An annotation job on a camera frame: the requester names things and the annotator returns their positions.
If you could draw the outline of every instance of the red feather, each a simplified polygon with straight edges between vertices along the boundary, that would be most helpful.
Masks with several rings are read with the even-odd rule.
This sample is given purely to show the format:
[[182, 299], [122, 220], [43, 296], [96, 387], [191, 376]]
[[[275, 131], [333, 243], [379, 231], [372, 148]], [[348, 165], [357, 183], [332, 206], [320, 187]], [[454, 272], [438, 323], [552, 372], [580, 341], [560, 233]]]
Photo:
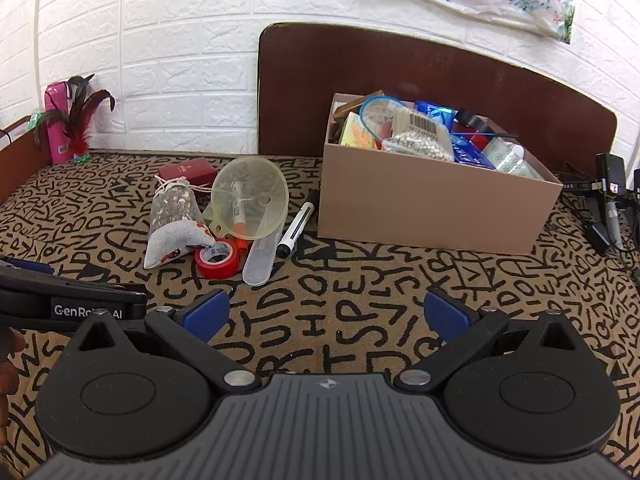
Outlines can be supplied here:
[[69, 150], [73, 155], [84, 155], [89, 151], [87, 128], [89, 127], [91, 117], [93, 117], [95, 111], [98, 109], [98, 105], [108, 97], [111, 111], [113, 112], [116, 104], [115, 99], [106, 90], [98, 90], [90, 95], [86, 101], [84, 100], [87, 85], [93, 76], [93, 74], [87, 78], [73, 76], [67, 82], [68, 85], [75, 85], [77, 87], [74, 102], [68, 114], [57, 109], [46, 112], [46, 114], [49, 114], [47, 116], [48, 120], [51, 122], [61, 121], [65, 125], [65, 135], [71, 139], [69, 142]]

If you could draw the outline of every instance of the bag of beads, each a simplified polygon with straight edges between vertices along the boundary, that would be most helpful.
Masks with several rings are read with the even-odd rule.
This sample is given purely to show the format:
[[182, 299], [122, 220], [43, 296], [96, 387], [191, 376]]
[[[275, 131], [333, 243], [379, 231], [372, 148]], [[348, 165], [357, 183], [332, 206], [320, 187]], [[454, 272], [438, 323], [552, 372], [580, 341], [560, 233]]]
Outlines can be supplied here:
[[189, 181], [183, 176], [168, 181], [157, 178], [161, 185], [151, 204], [145, 269], [153, 269], [197, 248], [216, 244]]
[[446, 126], [429, 116], [398, 107], [394, 116], [391, 138], [385, 139], [382, 149], [419, 155], [435, 160], [453, 162], [453, 147]]

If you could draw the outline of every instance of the plastic funnel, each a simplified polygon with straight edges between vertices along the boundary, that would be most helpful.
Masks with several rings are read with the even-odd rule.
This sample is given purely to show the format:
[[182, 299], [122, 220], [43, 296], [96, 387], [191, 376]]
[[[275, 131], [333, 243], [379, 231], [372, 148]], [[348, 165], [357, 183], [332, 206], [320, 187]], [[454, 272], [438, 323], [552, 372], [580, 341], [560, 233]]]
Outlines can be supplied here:
[[261, 156], [243, 156], [218, 172], [205, 218], [216, 237], [257, 240], [283, 223], [288, 208], [289, 189], [280, 169]]

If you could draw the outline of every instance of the metal screw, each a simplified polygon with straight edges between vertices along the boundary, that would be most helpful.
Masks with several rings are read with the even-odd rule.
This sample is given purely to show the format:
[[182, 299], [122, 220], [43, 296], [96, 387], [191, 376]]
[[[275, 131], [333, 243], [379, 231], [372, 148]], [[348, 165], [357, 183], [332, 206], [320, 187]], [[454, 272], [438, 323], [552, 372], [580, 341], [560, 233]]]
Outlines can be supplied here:
[[431, 382], [431, 374], [424, 370], [405, 370], [400, 374], [400, 380], [409, 386], [424, 386]]
[[229, 386], [248, 386], [255, 381], [255, 374], [249, 370], [232, 370], [225, 374], [224, 379]]

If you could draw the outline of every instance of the black gripper base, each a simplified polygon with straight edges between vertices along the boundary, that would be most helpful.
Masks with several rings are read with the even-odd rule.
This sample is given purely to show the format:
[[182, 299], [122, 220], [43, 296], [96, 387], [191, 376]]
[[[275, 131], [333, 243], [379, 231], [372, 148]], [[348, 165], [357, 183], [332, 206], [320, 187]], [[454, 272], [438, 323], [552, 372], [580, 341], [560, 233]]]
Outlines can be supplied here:
[[523, 463], [492, 455], [453, 430], [428, 396], [381, 374], [277, 374], [258, 392], [223, 398], [206, 428], [160, 458], [91, 464], [58, 454], [33, 480], [614, 480], [599, 453]]

